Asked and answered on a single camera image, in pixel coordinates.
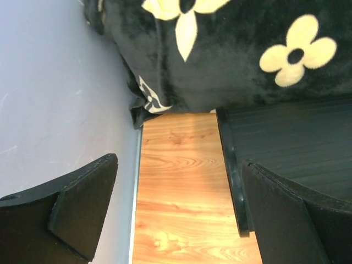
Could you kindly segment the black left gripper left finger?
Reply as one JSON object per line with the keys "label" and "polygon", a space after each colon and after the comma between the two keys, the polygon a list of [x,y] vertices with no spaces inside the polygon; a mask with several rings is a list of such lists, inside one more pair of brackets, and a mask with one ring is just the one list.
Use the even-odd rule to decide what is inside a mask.
{"label": "black left gripper left finger", "polygon": [[90,263],[111,200],[118,158],[106,154],[1,198],[1,263]]}

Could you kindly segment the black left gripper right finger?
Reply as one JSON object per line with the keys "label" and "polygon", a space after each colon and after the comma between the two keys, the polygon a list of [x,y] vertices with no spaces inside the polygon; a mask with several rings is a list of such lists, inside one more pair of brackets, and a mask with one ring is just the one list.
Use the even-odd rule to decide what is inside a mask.
{"label": "black left gripper right finger", "polygon": [[351,263],[351,202],[284,178],[252,160],[244,191],[263,263]]}

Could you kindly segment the black large bucket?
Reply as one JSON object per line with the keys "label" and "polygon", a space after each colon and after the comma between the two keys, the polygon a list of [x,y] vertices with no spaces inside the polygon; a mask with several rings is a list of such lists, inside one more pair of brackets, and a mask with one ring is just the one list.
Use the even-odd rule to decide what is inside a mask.
{"label": "black large bucket", "polygon": [[320,193],[351,200],[351,97],[216,111],[239,235],[254,225],[242,165],[253,160]]}

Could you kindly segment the black floral pillow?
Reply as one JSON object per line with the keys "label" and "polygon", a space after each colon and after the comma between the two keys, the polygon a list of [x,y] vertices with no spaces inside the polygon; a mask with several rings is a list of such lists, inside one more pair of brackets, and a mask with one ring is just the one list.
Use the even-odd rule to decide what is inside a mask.
{"label": "black floral pillow", "polygon": [[117,47],[135,129],[210,113],[351,93],[351,1],[84,1]]}

